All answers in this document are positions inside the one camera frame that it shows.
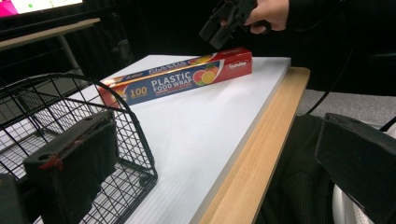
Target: metal wire mesh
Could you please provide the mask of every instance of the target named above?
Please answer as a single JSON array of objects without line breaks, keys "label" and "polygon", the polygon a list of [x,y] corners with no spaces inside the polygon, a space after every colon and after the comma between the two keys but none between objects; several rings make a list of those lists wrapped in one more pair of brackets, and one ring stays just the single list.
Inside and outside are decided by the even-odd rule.
[{"label": "metal wire mesh", "polygon": [[[114,96],[113,105],[103,104],[98,87]],[[158,176],[137,117],[122,98],[98,81],[48,74],[0,89],[0,173],[21,181],[26,175],[24,159],[78,121],[102,111],[112,111],[117,122],[119,159],[81,223],[123,223]]]}]

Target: plastic food wrap box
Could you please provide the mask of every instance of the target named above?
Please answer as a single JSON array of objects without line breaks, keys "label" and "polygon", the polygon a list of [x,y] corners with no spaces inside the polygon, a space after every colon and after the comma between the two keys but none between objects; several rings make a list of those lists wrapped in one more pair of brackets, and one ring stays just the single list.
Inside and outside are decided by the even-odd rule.
[{"label": "plastic food wrap box", "polygon": [[[213,54],[169,63],[102,82],[120,95],[128,105],[188,91],[252,73],[252,55],[248,49],[228,49]],[[108,91],[99,92],[106,105],[116,99]]]}]

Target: person's hand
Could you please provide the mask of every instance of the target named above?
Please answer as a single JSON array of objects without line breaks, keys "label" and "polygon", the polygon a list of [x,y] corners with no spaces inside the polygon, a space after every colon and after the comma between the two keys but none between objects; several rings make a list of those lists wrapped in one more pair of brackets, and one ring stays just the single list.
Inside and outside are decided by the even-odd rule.
[{"label": "person's hand", "polygon": [[[286,29],[286,21],[289,14],[289,0],[257,0],[245,25],[251,25],[256,21],[266,20],[271,23],[272,30],[281,31]],[[250,32],[261,34],[265,31],[264,26],[250,26]]]}]

